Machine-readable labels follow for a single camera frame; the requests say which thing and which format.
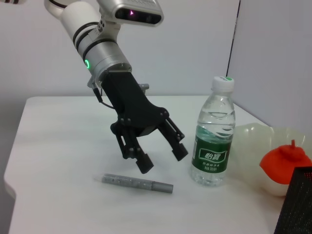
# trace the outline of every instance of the white table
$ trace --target white table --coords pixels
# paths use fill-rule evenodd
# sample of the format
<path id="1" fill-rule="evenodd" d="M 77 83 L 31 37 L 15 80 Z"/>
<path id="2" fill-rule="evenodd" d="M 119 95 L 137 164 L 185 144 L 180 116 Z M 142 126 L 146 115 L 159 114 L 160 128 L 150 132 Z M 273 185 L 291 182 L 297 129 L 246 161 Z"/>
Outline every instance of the white table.
<path id="1" fill-rule="evenodd" d="M 180 162 L 159 133 L 139 139 L 154 168 L 124 160 L 110 131 L 117 115 L 95 97 L 27 101 L 5 172 L 16 198 L 10 234 L 272 234 L 283 203 L 229 177 L 219 188 L 188 175 L 196 120 L 207 97 L 149 97 L 169 110 L 190 153 Z M 262 123 L 235 106 L 236 124 Z M 101 184 L 112 173 L 174 184 L 164 194 Z"/>

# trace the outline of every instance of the white wall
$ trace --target white wall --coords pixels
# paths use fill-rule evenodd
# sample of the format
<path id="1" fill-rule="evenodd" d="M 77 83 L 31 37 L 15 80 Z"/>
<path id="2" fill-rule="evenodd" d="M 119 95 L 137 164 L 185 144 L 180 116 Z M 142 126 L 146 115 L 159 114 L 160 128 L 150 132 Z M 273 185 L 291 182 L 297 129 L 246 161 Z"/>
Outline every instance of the white wall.
<path id="1" fill-rule="evenodd" d="M 97 6 L 95 0 L 88 2 Z M 159 2 L 162 25 L 124 25 L 118 37 L 136 79 L 149 83 L 152 95 L 209 93 L 209 78 L 226 73 L 238 0 Z M 92 95 L 86 86 L 89 76 L 43 1 L 29 0 L 22 7 L 0 4 L 1 234 L 8 230 L 13 207 L 2 177 L 26 99 Z"/>
<path id="2" fill-rule="evenodd" d="M 304 133 L 312 133 L 311 9 L 311 0 L 242 0 L 229 69 L 236 104 Z"/>

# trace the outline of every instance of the red plastic fruit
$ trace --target red plastic fruit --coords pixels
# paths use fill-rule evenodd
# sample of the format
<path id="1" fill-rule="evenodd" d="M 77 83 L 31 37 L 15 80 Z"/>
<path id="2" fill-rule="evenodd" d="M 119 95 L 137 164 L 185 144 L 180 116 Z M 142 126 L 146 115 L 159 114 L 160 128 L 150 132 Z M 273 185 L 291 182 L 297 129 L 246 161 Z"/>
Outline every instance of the red plastic fruit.
<path id="1" fill-rule="evenodd" d="M 272 180 L 279 184 L 289 184 L 295 167 L 309 167 L 312 162 L 301 147 L 282 145 L 268 152 L 260 162 L 260 167 Z"/>

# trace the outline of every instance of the white bowl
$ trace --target white bowl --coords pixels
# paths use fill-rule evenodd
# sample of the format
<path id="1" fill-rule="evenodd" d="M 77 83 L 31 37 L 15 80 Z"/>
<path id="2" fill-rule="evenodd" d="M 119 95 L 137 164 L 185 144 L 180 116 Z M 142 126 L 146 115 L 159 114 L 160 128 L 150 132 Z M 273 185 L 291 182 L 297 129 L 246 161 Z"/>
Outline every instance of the white bowl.
<path id="1" fill-rule="evenodd" d="M 230 150 L 229 171 L 254 188 L 263 188 L 275 196 L 285 196 L 288 185 L 271 180 L 259 166 L 263 156 L 295 140 L 312 158 L 312 138 L 290 128 L 272 128 L 258 123 L 237 126 Z"/>

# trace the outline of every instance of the plastic bottle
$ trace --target plastic bottle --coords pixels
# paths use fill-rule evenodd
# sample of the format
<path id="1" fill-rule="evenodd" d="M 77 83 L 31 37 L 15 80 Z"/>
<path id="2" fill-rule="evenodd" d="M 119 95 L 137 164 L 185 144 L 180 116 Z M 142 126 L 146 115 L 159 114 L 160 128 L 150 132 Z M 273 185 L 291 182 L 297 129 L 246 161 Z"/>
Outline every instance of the plastic bottle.
<path id="1" fill-rule="evenodd" d="M 225 177 L 235 128 L 233 88 L 232 78 L 215 77 L 213 93 L 201 108 L 190 168 L 191 178 L 199 184 L 218 186 Z"/>

